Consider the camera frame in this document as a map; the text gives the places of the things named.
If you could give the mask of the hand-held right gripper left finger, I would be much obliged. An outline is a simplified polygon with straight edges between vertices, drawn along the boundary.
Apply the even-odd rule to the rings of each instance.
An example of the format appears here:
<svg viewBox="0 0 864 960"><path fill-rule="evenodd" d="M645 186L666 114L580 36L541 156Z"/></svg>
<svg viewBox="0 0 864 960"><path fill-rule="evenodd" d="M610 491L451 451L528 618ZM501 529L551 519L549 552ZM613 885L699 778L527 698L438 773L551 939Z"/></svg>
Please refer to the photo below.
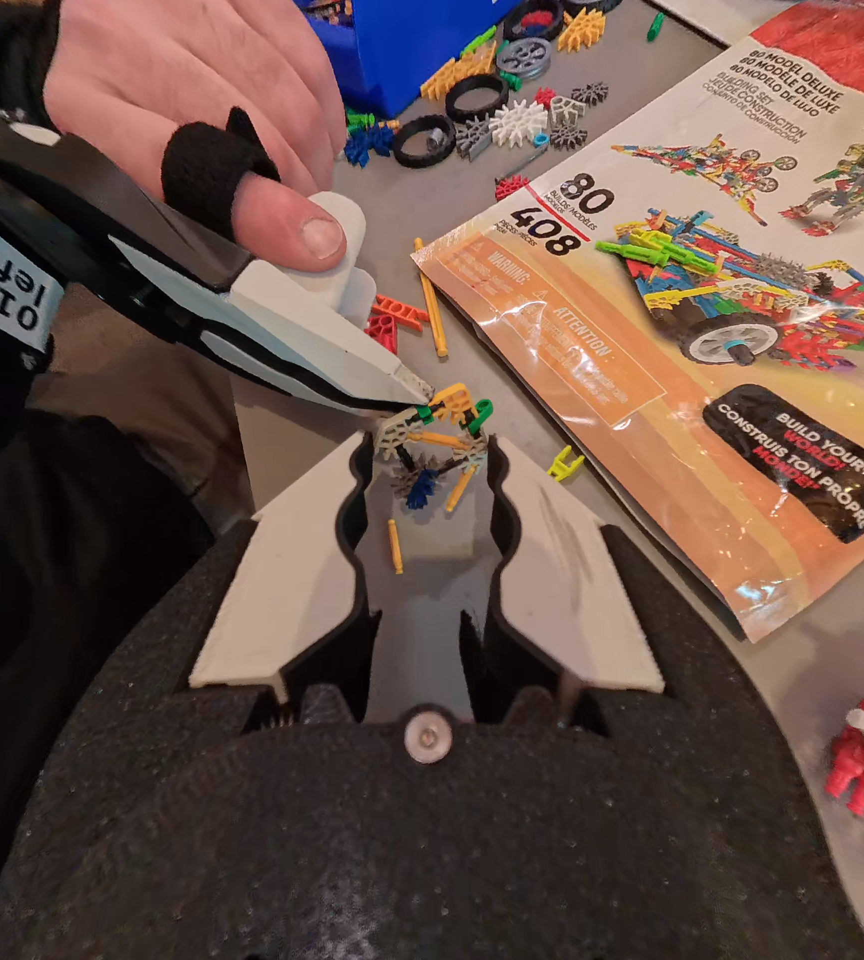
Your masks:
<svg viewBox="0 0 864 960"><path fill-rule="evenodd" d="M380 616L355 549L373 457L372 435L359 431L257 511L191 689L261 687L278 707L298 707L307 689L331 684L364 719Z"/></svg>

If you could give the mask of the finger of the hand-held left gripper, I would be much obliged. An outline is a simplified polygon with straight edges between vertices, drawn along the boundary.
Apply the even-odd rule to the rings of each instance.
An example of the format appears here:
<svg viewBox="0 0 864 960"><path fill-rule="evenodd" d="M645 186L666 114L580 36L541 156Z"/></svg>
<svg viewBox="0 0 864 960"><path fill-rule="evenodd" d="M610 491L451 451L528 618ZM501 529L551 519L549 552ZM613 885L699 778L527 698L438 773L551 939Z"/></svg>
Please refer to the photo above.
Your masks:
<svg viewBox="0 0 864 960"><path fill-rule="evenodd" d="M412 406L409 399L403 402L354 397L305 366L277 356L221 323L207 321L198 336L203 353L231 372L299 400L363 415L397 414Z"/></svg>
<svg viewBox="0 0 864 960"><path fill-rule="evenodd" d="M396 355L265 261L249 263L227 294L217 294L123 241L114 244L176 304L243 334L250 356L261 347L380 409L426 405L435 393Z"/></svg>

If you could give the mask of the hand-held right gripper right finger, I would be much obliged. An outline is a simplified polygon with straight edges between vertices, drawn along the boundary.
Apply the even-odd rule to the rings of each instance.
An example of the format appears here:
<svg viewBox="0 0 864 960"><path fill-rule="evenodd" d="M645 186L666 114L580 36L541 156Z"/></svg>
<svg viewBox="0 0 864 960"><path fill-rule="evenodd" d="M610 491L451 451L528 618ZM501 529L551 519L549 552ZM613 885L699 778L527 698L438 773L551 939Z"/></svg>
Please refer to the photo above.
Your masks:
<svg viewBox="0 0 864 960"><path fill-rule="evenodd" d="M579 690L661 694L665 682L594 511L506 438L488 442L489 532L500 552L485 625L462 628L474 720L501 723L518 696Z"/></svg>

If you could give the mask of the small multicolour toy assembly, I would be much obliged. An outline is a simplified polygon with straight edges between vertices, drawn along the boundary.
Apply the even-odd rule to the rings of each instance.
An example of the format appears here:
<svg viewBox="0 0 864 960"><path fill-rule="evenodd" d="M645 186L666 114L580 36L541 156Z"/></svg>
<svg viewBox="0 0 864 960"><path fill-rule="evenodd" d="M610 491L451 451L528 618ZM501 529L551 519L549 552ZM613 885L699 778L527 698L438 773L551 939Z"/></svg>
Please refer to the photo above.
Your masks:
<svg viewBox="0 0 864 960"><path fill-rule="evenodd" d="M476 401L465 385L457 383L440 390L426 404L408 408L381 424L375 454L392 464L392 493L407 510L429 506L447 476L455 476L455 486L467 467L478 467L474 476L485 472L485 425L493 412L491 400Z"/></svg>

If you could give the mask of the person's left hand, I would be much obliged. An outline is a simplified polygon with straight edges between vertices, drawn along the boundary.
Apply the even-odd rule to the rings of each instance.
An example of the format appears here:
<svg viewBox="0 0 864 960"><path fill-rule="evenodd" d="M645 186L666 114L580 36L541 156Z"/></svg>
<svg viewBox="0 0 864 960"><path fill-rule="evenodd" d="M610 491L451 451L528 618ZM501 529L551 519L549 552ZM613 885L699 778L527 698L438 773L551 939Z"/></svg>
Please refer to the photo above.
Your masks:
<svg viewBox="0 0 864 960"><path fill-rule="evenodd" d="M181 125L224 128L243 108L281 180L246 175L237 242L312 273L345 255L341 224L310 196L331 189L345 144L342 96L309 20L291 1L61 2L44 84L54 126L91 143L150 195Z"/></svg>

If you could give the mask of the long yellow rod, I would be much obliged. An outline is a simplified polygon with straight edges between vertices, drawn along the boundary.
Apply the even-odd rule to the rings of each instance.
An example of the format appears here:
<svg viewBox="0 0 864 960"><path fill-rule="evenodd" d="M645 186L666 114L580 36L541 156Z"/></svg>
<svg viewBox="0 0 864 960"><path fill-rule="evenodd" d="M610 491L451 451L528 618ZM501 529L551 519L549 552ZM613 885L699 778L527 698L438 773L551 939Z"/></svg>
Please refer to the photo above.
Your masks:
<svg viewBox="0 0 864 960"><path fill-rule="evenodd" d="M438 307L436 291L434 285L422 270L419 271L419 274L436 354L439 359L445 359L448 357L449 351Z"/></svg>

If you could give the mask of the black toy tyre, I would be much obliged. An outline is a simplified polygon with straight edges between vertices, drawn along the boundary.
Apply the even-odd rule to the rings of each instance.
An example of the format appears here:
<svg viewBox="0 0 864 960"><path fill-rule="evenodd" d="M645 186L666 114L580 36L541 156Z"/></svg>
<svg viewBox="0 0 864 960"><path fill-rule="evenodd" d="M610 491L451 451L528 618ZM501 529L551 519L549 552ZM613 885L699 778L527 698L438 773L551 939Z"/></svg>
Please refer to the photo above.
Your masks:
<svg viewBox="0 0 864 960"><path fill-rule="evenodd" d="M425 135L433 127L440 127L449 134L449 143L446 150L427 154L424 152L412 152L406 149L408 142L418 135ZM427 169L438 165L446 160L455 150L457 144L457 131L453 121L443 114L424 114L417 116L413 120L401 126L392 139L391 152L395 160L403 167L408 169Z"/></svg>
<svg viewBox="0 0 864 960"><path fill-rule="evenodd" d="M492 94L489 102L474 107L471 110L459 106L462 96L476 90L486 90ZM469 124L473 121L486 120L505 106L509 101L510 87L500 76L493 74L474 75L459 80L446 94L446 115L455 124Z"/></svg>
<svg viewBox="0 0 864 960"><path fill-rule="evenodd" d="M540 39L550 42L564 25L564 8L560 1L523 1L503 22L503 38L509 42Z"/></svg>

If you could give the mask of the construction toy set plastic bag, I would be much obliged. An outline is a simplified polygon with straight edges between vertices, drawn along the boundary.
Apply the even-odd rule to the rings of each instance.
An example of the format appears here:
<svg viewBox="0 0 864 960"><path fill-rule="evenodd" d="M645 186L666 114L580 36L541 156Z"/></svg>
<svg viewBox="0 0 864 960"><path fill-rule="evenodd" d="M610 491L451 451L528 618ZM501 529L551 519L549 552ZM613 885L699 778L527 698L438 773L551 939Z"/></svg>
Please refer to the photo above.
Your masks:
<svg viewBox="0 0 864 960"><path fill-rule="evenodd" d="M417 263L760 640L864 561L864 2L800 2Z"/></svg>

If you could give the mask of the person's black top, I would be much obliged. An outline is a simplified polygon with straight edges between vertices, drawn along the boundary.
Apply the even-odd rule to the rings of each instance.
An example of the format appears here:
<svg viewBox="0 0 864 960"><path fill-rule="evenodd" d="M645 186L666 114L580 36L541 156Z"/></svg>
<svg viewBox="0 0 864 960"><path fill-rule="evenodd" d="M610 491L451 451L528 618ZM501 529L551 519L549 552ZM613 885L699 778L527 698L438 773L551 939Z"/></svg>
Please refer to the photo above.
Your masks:
<svg viewBox="0 0 864 960"><path fill-rule="evenodd" d="M0 448L0 870L83 691L213 541L106 418L27 410Z"/></svg>

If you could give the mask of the thin grey rod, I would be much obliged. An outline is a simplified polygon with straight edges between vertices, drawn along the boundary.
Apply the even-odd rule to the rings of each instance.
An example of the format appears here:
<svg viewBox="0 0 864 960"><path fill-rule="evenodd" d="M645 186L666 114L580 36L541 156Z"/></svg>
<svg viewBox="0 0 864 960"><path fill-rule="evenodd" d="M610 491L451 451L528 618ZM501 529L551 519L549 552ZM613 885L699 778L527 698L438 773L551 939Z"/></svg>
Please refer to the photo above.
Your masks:
<svg viewBox="0 0 864 960"><path fill-rule="evenodd" d="M549 143L546 142L542 144L541 146L537 147L531 154L522 158L522 160L518 162L515 166L513 166L508 172L496 177L495 178L496 186L498 186L498 184L503 180L506 181L512 178L514 179L515 177L520 175L527 167L529 167L532 163L534 163L540 157L542 157L548 150L548 147L549 147Z"/></svg>

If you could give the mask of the pile of toy connectors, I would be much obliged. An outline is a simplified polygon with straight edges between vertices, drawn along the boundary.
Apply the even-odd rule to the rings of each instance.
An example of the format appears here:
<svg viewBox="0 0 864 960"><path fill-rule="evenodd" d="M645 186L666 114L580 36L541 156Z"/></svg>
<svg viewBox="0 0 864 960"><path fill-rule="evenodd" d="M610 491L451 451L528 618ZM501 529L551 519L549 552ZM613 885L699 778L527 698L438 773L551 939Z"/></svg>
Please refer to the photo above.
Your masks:
<svg viewBox="0 0 864 960"><path fill-rule="evenodd" d="M331 12L326 13L320 21L331 25L350 26L352 24L352 2L326 2L325 6L331 8ZM480 35L475 36L471 42L468 42L461 49L459 54L455 54L430 78L427 78L425 83L421 85L417 98L428 101L444 101L446 94L458 81L474 75L493 74L500 76L508 83L510 90L519 90L522 83L536 80L536 78L522 80L501 73L496 69L496 53L504 42L508 42L503 38L505 18ZM558 36L550 43L553 52L558 51ZM462 96L459 106L465 109L473 109L489 102L491 98L492 94L489 91L476 90ZM383 157L388 157L391 154L392 136L393 131L398 127L398 115L393 118L382 119L374 113L359 112L345 105L345 117L347 140L343 154L349 164L366 166L372 152Z"/></svg>

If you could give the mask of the white snowflake connector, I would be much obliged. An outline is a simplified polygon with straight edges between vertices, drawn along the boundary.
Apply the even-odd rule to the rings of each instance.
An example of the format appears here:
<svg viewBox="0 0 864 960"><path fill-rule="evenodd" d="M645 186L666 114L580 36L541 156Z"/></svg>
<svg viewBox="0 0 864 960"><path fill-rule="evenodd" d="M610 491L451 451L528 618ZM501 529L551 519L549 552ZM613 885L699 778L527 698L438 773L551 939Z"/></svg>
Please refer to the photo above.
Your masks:
<svg viewBox="0 0 864 960"><path fill-rule="evenodd" d="M500 147L521 147L546 129L548 119L548 110L540 102L504 104L488 119L491 141Z"/></svg>

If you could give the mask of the large blue plastic bin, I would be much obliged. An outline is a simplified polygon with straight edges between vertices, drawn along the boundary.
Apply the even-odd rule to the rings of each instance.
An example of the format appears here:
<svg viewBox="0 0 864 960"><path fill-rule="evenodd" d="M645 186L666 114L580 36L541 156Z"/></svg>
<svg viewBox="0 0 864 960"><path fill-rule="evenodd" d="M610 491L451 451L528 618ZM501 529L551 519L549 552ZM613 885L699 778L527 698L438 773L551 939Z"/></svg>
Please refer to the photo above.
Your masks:
<svg viewBox="0 0 864 960"><path fill-rule="evenodd" d="M352 24L311 25L325 48L342 101L388 119L476 35L501 22L517 1L353 1Z"/></svg>

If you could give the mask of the grey wheel hub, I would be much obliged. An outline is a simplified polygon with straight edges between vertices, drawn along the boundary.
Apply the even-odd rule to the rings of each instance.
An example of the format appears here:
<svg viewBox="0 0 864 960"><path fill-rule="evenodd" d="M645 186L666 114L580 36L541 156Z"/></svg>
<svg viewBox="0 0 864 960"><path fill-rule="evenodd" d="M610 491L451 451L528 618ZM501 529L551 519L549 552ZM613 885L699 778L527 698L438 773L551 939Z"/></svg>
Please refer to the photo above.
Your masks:
<svg viewBox="0 0 864 960"><path fill-rule="evenodd" d="M504 42L495 56L496 69L525 80L540 77L548 71L553 47L540 37L525 37Z"/></svg>

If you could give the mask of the yellow snowflake connector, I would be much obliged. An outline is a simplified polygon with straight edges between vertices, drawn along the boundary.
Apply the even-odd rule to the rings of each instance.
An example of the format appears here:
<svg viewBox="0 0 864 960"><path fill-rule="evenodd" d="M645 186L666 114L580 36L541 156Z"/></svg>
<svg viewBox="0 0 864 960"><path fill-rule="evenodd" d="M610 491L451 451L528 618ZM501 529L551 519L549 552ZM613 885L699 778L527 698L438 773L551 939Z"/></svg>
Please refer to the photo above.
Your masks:
<svg viewBox="0 0 864 960"><path fill-rule="evenodd" d="M566 12L563 29L558 36L558 52L575 53L597 44L606 29L606 15L594 7L583 7L577 13Z"/></svg>

